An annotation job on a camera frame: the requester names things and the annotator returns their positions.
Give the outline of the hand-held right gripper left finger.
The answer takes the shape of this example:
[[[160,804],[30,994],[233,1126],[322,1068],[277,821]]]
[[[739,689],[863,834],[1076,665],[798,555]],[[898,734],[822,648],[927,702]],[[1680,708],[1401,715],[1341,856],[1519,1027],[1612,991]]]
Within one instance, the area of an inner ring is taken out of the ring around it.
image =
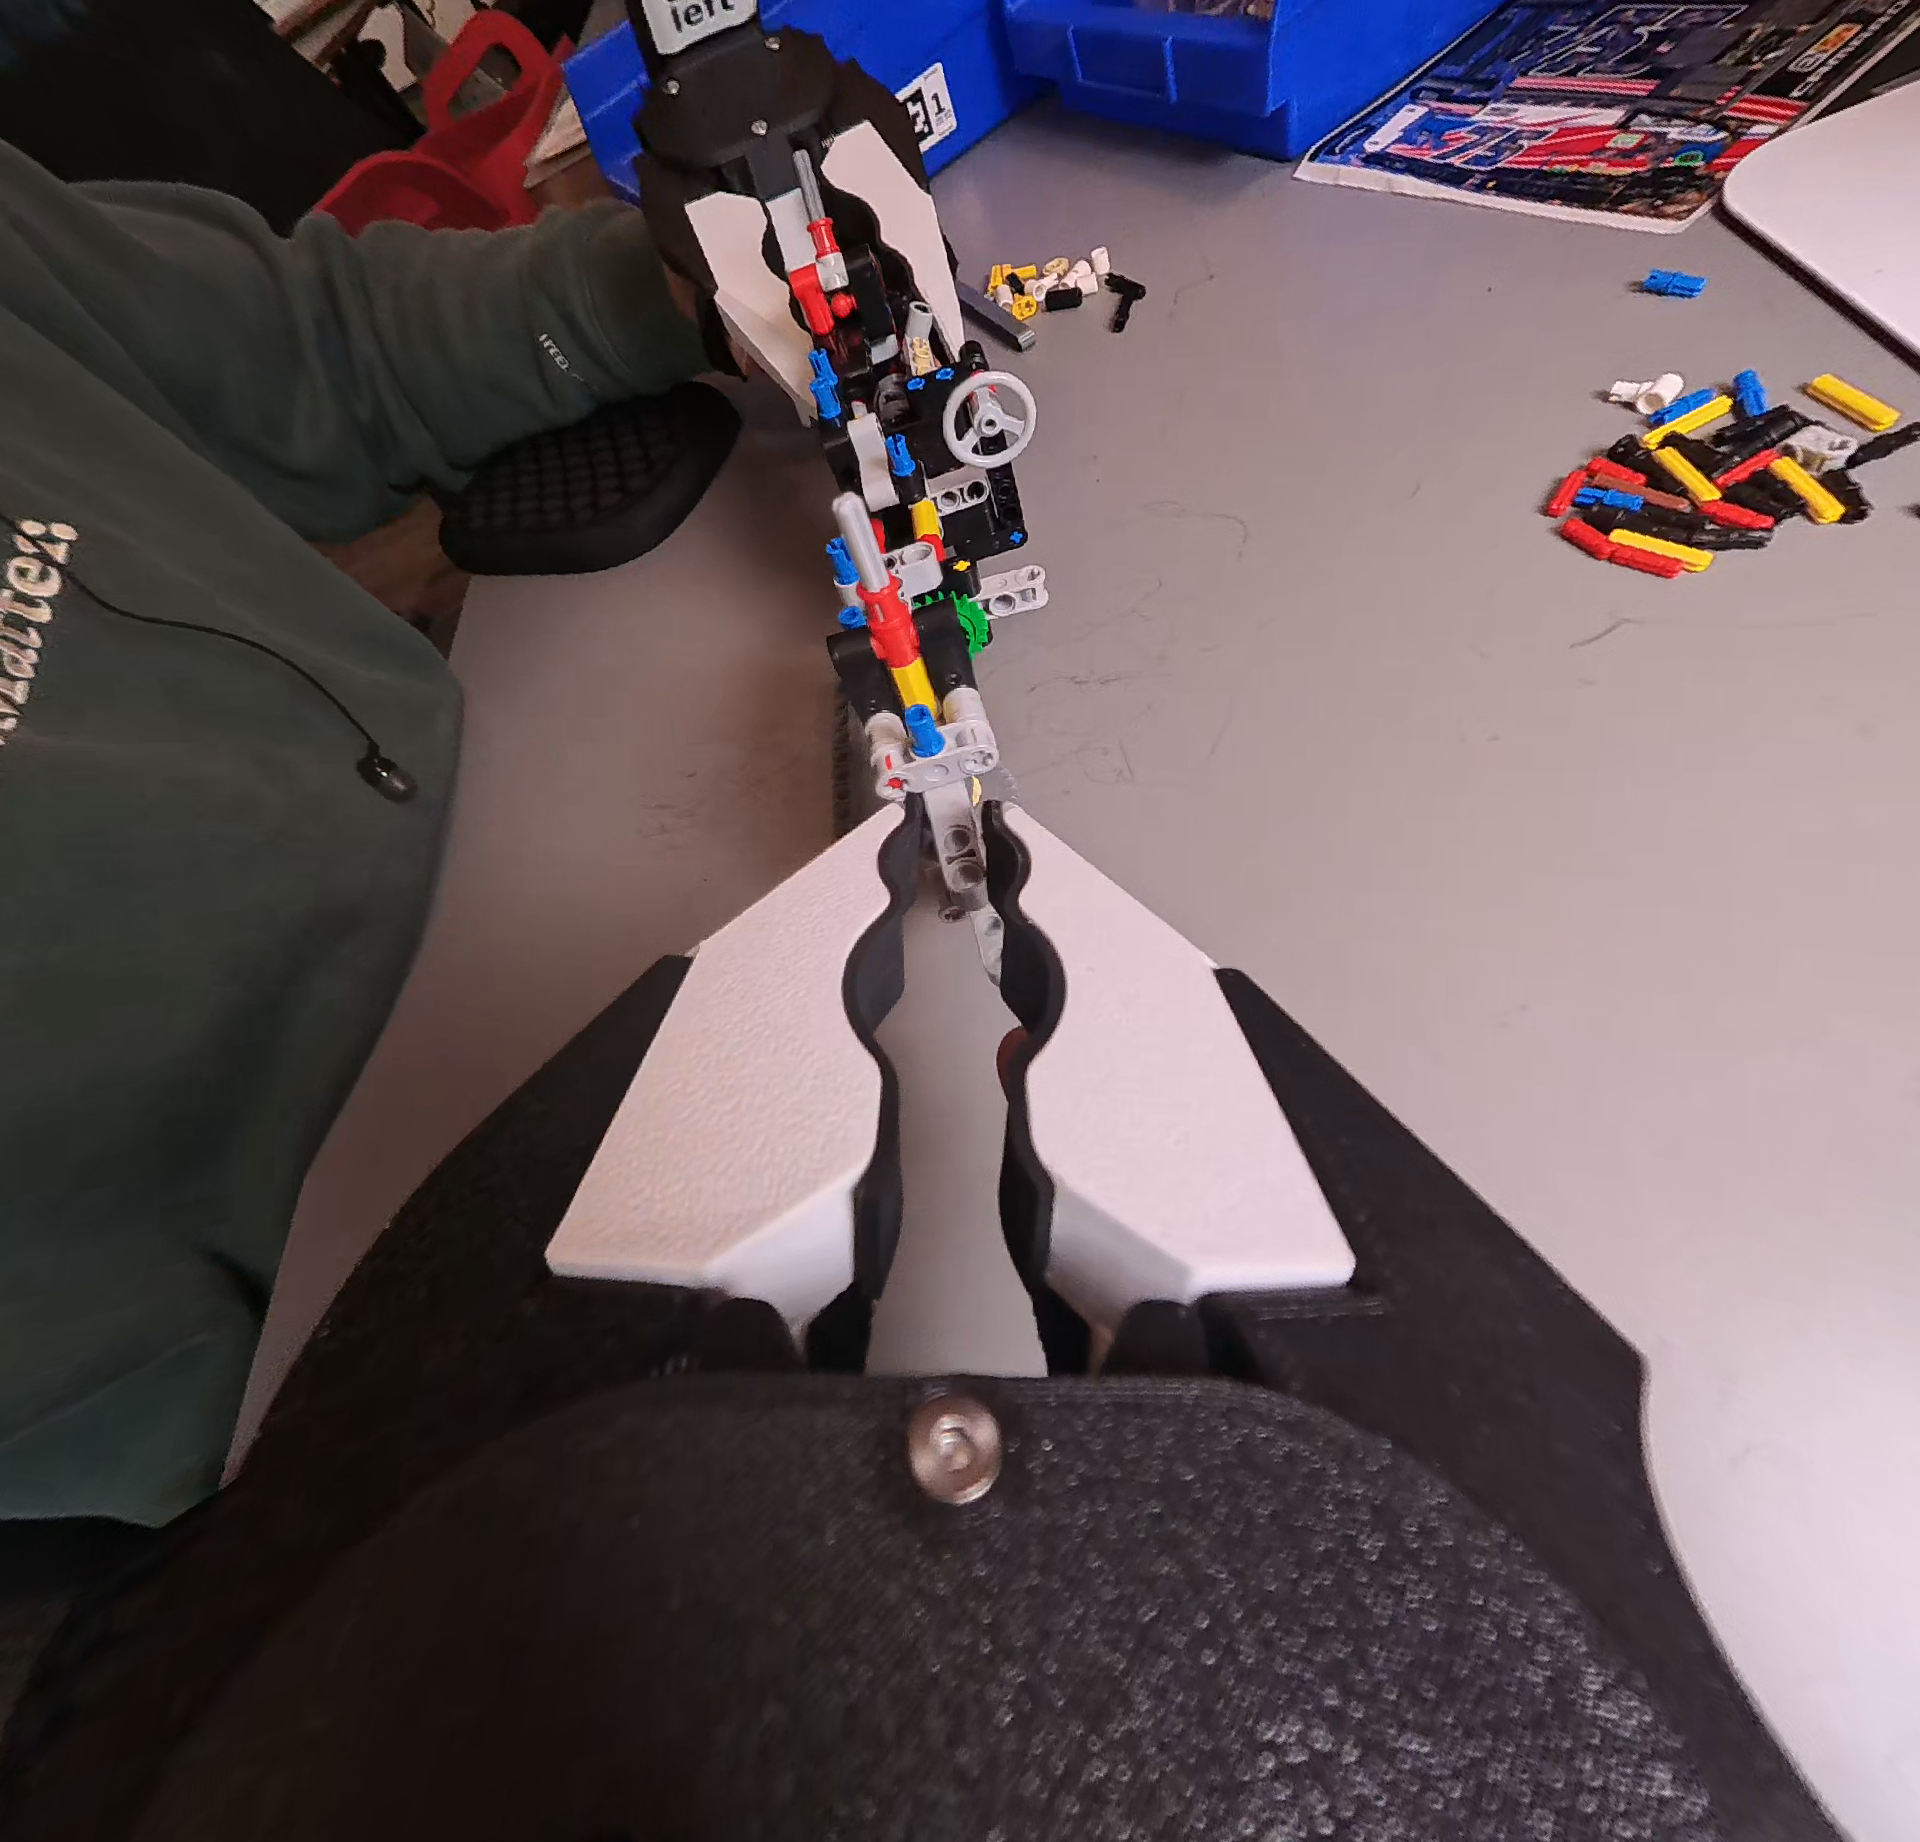
[[[903,1220],[905,989],[924,809],[883,806],[686,961],[550,1242],[561,1278],[770,1305],[806,1359],[868,1366]]]

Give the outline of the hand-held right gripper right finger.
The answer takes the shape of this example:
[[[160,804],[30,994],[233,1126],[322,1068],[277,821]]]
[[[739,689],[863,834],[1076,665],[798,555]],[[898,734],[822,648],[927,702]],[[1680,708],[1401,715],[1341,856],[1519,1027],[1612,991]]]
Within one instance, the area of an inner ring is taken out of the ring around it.
[[[983,814],[1000,921],[1005,1248],[1049,1376],[1131,1312],[1321,1298],[1356,1257],[1212,959],[1029,812]]]

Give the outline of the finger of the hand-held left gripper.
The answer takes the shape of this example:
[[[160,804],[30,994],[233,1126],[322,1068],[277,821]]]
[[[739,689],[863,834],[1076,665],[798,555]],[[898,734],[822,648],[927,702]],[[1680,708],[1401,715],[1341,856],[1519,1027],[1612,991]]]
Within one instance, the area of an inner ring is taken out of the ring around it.
[[[755,196],[719,191],[686,204],[686,216],[729,339],[783,387],[798,414],[815,415],[816,340],[800,318],[789,283],[764,263],[764,207]]]
[[[873,214],[878,241],[905,259],[946,347],[959,350],[965,316],[930,191],[873,125],[849,126],[830,140],[824,177]]]

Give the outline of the lego car chassis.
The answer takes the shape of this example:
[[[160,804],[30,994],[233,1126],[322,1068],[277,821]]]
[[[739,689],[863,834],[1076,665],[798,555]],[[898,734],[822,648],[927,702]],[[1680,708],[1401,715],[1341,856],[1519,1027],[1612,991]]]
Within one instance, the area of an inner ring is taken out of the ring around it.
[[[816,163],[798,143],[795,185],[764,205],[798,318],[810,336],[807,396],[839,492],[828,556],[839,595],[830,642],[876,798],[918,798],[942,917],[973,928],[1000,974],[981,807],[1000,766],[974,677],[996,618],[1043,603],[1035,567],[1011,562],[1027,531],[1011,463],[1033,438],[1036,400],[954,347],[909,276],[876,246],[839,244]]]

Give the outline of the pile of pale lego pieces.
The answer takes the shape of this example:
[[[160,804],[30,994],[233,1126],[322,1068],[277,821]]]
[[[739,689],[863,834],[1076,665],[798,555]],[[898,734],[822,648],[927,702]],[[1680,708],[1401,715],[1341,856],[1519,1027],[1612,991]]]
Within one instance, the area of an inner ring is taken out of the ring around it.
[[[1144,281],[1126,271],[1108,244],[1078,255],[996,259],[974,292],[1011,309],[1033,329],[1047,316],[1100,314],[1110,331],[1125,331],[1149,295]]]

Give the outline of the lego sticker sheet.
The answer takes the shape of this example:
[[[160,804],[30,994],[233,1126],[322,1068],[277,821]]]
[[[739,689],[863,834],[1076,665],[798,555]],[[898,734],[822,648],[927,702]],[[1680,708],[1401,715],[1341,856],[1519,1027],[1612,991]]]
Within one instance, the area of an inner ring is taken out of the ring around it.
[[[1301,181],[1683,230],[1916,35],[1917,0],[1509,0],[1320,142]]]

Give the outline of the pile of colourful lego pins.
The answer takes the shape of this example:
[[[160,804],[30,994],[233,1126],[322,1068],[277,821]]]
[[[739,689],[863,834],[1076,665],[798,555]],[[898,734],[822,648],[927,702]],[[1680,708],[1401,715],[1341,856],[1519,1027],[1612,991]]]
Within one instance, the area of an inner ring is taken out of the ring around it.
[[[1625,429],[1544,494],[1563,541],[1662,581],[1753,555],[1781,533],[1858,527],[1866,476],[1916,450],[1917,419],[1834,372],[1773,390],[1745,367],[1698,385],[1669,370],[1596,391]]]

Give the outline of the red bag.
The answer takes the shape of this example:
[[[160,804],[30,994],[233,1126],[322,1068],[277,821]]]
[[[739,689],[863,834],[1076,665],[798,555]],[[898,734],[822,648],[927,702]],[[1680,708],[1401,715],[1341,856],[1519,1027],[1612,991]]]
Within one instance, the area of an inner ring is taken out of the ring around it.
[[[471,111],[458,89],[489,53],[519,66],[514,86]],[[427,133],[410,149],[359,161],[315,204],[350,235],[373,222],[423,230],[499,232],[535,222],[539,204],[525,189],[525,164],[563,91],[563,64],[533,30],[501,11],[473,14],[420,83]]]

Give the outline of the blue plastic bin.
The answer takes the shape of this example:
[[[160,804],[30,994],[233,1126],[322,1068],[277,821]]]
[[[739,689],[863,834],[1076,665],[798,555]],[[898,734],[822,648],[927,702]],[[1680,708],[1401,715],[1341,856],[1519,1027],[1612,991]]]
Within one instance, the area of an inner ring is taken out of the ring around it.
[[[1086,116],[1301,156],[1507,0],[1274,0],[1266,22],[1002,0],[1014,64]]]

